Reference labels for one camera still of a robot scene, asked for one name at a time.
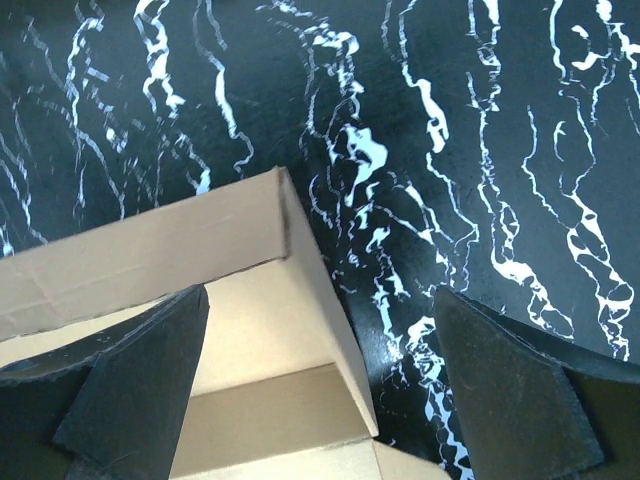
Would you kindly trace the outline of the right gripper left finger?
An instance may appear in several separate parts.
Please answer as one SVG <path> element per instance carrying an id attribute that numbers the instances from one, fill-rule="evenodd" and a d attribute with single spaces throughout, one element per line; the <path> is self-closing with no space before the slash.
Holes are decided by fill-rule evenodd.
<path id="1" fill-rule="evenodd" d="M 192 286 L 1 370 L 4 479 L 166 479 L 209 313 Z"/>

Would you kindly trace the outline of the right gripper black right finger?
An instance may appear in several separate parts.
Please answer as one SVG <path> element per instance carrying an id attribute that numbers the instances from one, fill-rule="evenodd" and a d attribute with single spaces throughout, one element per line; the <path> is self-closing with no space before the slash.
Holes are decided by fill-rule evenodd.
<path id="1" fill-rule="evenodd" d="M 476 478 L 638 478 L 638 365 L 446 288 L 434 308 Z"/>

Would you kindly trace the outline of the cardboard box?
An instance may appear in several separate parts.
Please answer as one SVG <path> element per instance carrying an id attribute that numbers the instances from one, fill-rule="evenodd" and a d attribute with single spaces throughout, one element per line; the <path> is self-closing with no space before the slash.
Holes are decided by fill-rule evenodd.
<path id="1" fill-rule="evenodd" d="M 442 479 L 378 440 L 361 350 L 288 172 L 1 263 L 1 370 L 192 286 L 209 313 L 166 479 Z"/>

